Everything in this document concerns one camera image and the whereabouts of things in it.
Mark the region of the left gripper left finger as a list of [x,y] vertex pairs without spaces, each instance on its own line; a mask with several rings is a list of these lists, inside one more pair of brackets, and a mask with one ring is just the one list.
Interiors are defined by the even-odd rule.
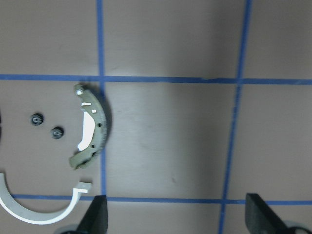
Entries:
[[108,231],[108,206],[105,195],[94,197],[87,212],[79,223],[77,234],[106,234]]

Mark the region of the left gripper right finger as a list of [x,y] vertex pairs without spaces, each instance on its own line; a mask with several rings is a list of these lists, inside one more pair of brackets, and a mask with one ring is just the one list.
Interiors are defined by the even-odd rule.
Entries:
[[245,224],[250,234],[292,234],[280,217],[255,193],[245,198]]

